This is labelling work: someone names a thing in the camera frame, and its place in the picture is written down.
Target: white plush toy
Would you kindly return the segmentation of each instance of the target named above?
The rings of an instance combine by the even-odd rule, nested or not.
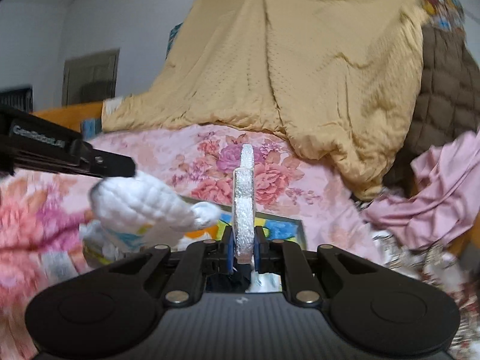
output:
[[[221,212],[208,202],[190,205],[168,185],[139,171],[133,178],[100,181],[90,191],[90,202],[106,236],[123,252],[168,243],[171,232],[213,226]]]

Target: metal screw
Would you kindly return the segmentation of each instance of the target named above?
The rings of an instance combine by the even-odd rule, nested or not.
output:
[[[302,303],[313,303],[320,299],[320,295],[315,291],[300,291],[296,298]]]
[[[165,299],[172,303],[183,303],[190,296],[185,291],[170,291],[165,295]]]

